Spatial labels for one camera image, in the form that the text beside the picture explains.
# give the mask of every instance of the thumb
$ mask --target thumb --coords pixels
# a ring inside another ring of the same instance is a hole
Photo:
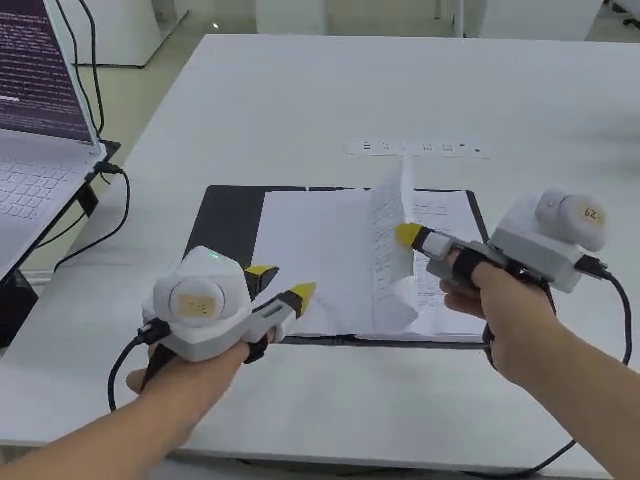
[[[142,383],[146,373],[146,370],[136,370],[127,376],[127,386],[138,395],[142,392]]]

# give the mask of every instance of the tabletop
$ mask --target tabletop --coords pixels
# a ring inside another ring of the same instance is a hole
[[[489,229],[525,192],[593,195],[613,225],[602,258],[637,309],[636,69],[640,49],[625,44],[206,37],[126,164],[129,221],[58,271],[0,363],[0,443],[42,444],[106,413],[109,369],[208,185],[373,185],[390,160],[349,157],[354,140],[480,142],[491,158],[418,159],[415,176],[475,191]],[[118,179],[75,248],[110,231],[123,206]],[[585,279],[557,304],[579,335],[621,355],[622,309],[606,283]],[[117,390],[120,405],[133,398],[122,379]],[[480,352],[282,345],[241,370],[186,449],[455,470],[530,467],[567,441]],[[606,475],[580,448],[546,473]]]

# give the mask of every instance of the laptop keyboard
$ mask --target laptop keyboard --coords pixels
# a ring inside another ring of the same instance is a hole
[[[64,168],[0,162],[0,216],[37,219],[77,175]]]

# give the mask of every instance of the black folder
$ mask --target black folder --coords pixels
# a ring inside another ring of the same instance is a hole
[[[304,191],[306,187],[292,186],[239,186],[211,185],[207,188],[185,255],[197,246],[205,246],[236,260],[243,268],[251,265],[253,250],[258,236],[262,206],[267,192]],[[341,187],[310,187],[311,191],[342,190]],[[469,205],[478,225],[482,239],[489,238],[480,208],[473,192],[467,191]],[[310,345],[385,346],[408,348],[473,348],[481,349],[479,343],[442,343],[434,341],[405,342],[395,340],[363,340],[355,335],[337,337],[290,336],[283,343]]]

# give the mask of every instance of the floor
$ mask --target floor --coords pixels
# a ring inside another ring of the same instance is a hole
[[[623,26],[625,16],[614,14],[603,8],[594,23],[588,40],[606,42],[640,42],[640,30],[632,26]],[[214,19],[208,14],[192,14],[188,16],[177,29],[175,34],[164,44],[161,50],[151,60],[144,70],[127,68],[102,68],[100,82],[106,109],[106,128],[104,138],[117,140],[123,148],[115,161],[122,164],[145,126],[151,119],[157,106],[180,73],[194,48],[203,35],[215,33],[214,20],[218,22],[219,33],[255,33],[255,21],[246,20],[225,22],[224,19]],[[329,29],[338,34],[367,34],[367,35],[415,35],[415,36],[448,36],[450,25],[438,21],[424,21],[421,23],[382,22],[351,24],[344,20],[332,18]],[[86,85],[91,85],[90,71],[82,69],[82,78]],[[101,180],[94,182],[98,194],[104,192],[107,185]],[[72,209],[52,232],[65,229],[75,221],[81,212]],[[69,232],[60,240],[37,250],[23,266],[28,278],[44,283],[50,277],[54,264],[69,250],[77,233],[84,222]]]

